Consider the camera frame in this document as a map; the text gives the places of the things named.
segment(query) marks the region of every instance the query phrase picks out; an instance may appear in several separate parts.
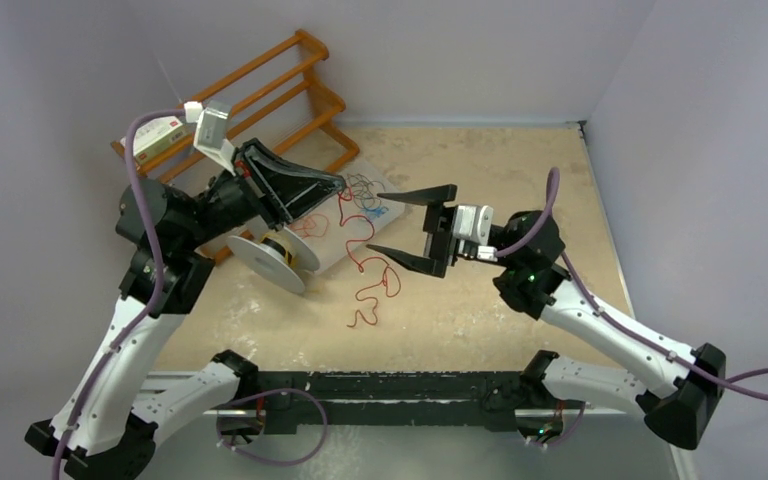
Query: wall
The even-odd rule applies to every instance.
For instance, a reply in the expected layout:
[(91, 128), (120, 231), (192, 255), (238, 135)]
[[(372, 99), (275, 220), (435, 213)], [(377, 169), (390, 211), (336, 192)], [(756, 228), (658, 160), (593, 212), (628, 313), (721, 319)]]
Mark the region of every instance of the wall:
[[(638, 318), (768, 366), (768, 2), (657, 2), (586, 133)], [(768, 404), (726, 394), (696, 460), (768, 478)]]
[(130, 0), (190, 96), (305, 28), (343, 122), (587, 118), (654, 0)]
[(132, 253), (108, 142), (175, 103), (128, 8), (0, 0), (0, 478), (47, 475), (22, 437), (79, 381)]

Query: white spool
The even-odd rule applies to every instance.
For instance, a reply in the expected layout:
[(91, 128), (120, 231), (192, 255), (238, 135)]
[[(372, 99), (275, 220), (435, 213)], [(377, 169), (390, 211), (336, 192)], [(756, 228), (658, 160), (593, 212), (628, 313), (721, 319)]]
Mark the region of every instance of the white spool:
[(232, 235), (228, 248), (261, 277), (279, 287), (301, 294), (305, 284), (296, 269), (314, 271), (319, 258), (313, 250), (291, 230), (269, 232), (259, 242)]

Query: white connector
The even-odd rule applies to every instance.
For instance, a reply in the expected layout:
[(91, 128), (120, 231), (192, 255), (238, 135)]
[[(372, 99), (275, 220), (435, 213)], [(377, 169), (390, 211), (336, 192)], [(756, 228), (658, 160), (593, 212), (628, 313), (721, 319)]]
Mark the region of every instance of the white connector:
[(187, 123), (196, 123), (201, 117), (201, 113), (204, 111), (204, 106), (201, 102), (187, 102), (184, 104), (184, 113), (186, 114), (185, 121)]

